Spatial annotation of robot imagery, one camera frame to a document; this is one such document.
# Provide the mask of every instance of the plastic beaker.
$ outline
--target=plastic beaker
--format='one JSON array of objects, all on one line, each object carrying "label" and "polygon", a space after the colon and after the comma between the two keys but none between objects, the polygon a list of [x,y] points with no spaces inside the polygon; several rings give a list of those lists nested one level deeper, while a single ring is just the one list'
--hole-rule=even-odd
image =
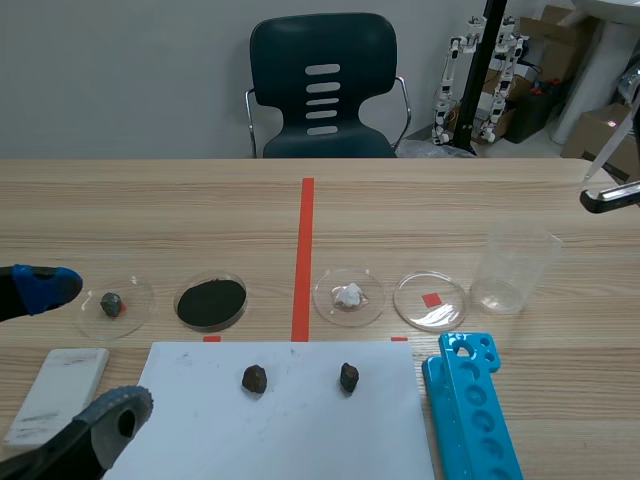
[{"label": "plastic beaker", "polygon": [[543,227],[505,222],[488,234],[471,285],[471,299],[493,313],[517,313],[527,304],[562,241]]}]

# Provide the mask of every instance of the red paper square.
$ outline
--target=red paper square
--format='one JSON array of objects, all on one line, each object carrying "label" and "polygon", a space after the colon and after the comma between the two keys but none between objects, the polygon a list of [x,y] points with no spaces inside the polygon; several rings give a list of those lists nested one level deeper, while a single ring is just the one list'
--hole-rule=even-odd
[{"label": "red paper square", "polygon": [[442,300],[440,300],[440,295],[437,293],[427,293],[422,296],[422,300],[424,300],[424,304],[427,308],[437,307],[438,305],[442,305]]}]

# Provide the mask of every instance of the white sink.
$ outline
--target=white sink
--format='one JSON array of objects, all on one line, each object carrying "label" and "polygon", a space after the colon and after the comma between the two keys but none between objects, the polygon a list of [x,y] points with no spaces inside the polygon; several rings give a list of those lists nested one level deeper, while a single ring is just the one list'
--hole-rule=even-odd
[{"label": "white sink", "polygon": [[594,36],[589,63],[578,79],[560,122],[551,135],[565,144],[583,112],[606,106],[640,39],[640,0],[572,0],[602,25]]},{"label": "white sink", "polygon": [[607,22],[640,26],[638,0],[573,0],[576,8]]}]

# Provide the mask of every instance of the brown rock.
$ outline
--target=brown rock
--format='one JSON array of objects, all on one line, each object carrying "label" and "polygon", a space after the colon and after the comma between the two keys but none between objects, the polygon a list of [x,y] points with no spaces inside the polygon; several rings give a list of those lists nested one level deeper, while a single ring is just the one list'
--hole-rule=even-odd
[{"label": "brown rock", "polygon": [[267,389],[267,372],[260,365],[252,365],[244,371],[242,386],[253,393],[264,393]]},{"label": "brown rock", "polygon": [[353,393],[360,379],[358,369],[345,363],[340,370],[340,385],[346,392]]}]

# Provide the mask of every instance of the blue plastic tray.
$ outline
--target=blue plastic tray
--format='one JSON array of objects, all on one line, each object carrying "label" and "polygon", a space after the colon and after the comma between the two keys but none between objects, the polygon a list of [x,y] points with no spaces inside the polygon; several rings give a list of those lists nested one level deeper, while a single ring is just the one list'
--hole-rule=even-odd
[{"label": "blue plastic tray", "polygon": [[441,357],[422,364],[447,480],[522,480],[491,374],[500,357],[488,333],[444,333]]}]

